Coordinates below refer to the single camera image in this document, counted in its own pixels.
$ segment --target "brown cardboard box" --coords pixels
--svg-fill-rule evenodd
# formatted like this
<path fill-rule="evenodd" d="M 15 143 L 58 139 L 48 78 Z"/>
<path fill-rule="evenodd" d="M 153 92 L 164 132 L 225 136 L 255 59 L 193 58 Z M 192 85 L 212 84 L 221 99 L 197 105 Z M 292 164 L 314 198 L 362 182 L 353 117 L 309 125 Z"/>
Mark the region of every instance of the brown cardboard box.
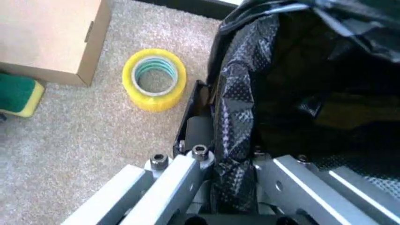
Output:
<path fill-rule="evenodd" d="M 0 0 L 0 72 L 89 86 L 109 21 L 107 0 Z"/>

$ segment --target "sponge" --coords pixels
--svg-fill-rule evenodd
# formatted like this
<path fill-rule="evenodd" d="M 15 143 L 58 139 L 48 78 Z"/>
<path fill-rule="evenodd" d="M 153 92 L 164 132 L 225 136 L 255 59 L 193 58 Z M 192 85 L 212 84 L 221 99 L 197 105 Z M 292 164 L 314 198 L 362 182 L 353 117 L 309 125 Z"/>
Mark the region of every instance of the sponge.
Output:
<path fill-rule="evenodd" d="M 44 87 L 32 78 L 0 73 L 0 113 L 30 117 Z"/>

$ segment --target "tape roll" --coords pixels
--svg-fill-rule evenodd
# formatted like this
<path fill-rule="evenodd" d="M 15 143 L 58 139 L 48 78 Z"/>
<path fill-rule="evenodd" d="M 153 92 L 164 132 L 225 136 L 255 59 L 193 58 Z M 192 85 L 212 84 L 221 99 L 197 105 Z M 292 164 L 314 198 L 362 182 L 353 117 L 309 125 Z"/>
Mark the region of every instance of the tape roll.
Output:
<path fill-rule="evenodd" d="M 152 69 L 164 71 L 171 76 L 172 85 L 167 90 L 153 93 L 138 85 L 140 76 Z M 122 84 L 139 108 L 160 112 L 175 106 L 182 97 L 186 86 L 186 69 L 181 60 L 169 51 L 145 49 L 135 53 L 126 62 L 122 71 Z"/>

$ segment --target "metal frame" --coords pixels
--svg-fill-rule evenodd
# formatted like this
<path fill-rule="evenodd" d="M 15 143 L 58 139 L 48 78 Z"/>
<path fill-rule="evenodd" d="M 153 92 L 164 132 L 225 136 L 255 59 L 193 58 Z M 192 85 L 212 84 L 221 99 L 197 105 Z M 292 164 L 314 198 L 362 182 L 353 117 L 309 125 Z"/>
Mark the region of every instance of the metal frame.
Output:
<path fill-rule="evenodd" d="M 150 171 L 125 166 L 99 191 L 70 215 L 62 225 L 116 224 L 153 184 Z"/>
<path fill-rule="evenodd" d="M 121 225 L 167 224 L 175 213 L 186 212 L 202 182 L 199 162 L 178 155 Z"/>
<path fill-rule="evenodd" d="M 377 224 L 291 156 L 256 168 L 259 184 L 285 214 L 303 210 L 319 224 Z"/>
<path fill-rule="evenodd" d="M 319 177 L 380 224 L 400 224 L 400 202 L 342 166 Z"/>

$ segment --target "carpet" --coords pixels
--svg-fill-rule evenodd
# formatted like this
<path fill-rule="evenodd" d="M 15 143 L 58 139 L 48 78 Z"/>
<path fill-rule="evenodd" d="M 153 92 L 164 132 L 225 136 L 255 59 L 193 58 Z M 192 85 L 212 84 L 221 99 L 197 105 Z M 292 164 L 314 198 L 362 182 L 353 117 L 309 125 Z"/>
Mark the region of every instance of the carpet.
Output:
<path fill-rule="evenodd" d="M 109 1 L 112 19 L 89 88 L 48 83 L 33 117 L 0 123 L 0 224 L 59 224 L 126 164 L 171 155 L 195 80 L 205 80 L 219 21 L 136 1 Z M 134 106 L 126 60 L 145 48 L 175 53 L 187 86 L 174 108 Z"/>

